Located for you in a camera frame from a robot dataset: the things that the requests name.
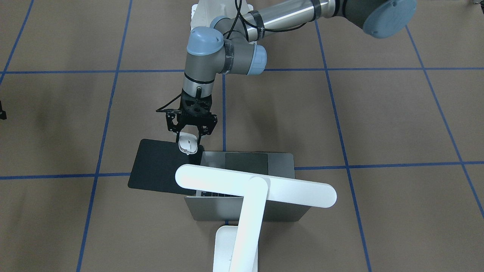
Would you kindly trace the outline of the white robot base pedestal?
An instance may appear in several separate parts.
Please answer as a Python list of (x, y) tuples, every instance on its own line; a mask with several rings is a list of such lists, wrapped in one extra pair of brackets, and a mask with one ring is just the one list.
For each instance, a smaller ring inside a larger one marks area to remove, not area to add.
[(239, 3), (239, 0), (199, 0), (191, 6), (191, 29), (209, 27), (215, 18), (234, 19)]

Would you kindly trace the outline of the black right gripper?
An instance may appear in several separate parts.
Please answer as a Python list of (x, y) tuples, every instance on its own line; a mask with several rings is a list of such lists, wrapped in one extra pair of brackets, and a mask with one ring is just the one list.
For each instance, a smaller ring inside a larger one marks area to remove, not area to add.
[(0, 102), (0, 119), (2, 120), (7, 119), (6, 111), (2, 108), (2, 102)]

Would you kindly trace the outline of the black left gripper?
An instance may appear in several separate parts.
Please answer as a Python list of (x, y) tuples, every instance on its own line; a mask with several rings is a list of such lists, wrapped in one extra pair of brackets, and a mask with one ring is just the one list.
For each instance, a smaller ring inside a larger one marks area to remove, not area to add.
[[(191, 96), (182, 91), (165, 105), (167, 128), (176, 134), (176, 143), (179, 143), (183, 128), (190, 125), (197, 128), (197, 145), (200, 145), (202, 136), (211, 134), (218, 123), (217, 115), (211, 113), (212, 96), (202, 97), (201, 93), (202, 90), (197, 89), (195, 96)], [(177, 109), (167, 109), (177, 99), (180, 99), (180, 106)]]

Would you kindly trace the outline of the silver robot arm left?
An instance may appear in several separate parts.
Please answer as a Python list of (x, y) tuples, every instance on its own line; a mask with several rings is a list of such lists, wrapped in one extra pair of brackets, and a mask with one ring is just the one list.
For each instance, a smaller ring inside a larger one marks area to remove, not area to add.
[(210, 17), (189, 34), (180, 106), (157, 110), (166, 114), (168, 130), (181, 150), (191, 153), (202, 136), (213, 132), (218, 120), (211, 113), (213, 83), (217, 74), (259, 75), (267, 52), (257, 42), (275, 33), (295, 31), (320, 18), (342, 17), (377, 39), (390, 37), (410, 22), (415, 0), (287, 0), (252, 11), (243, 11), (244, 0), (235, 0), (233, 18)]

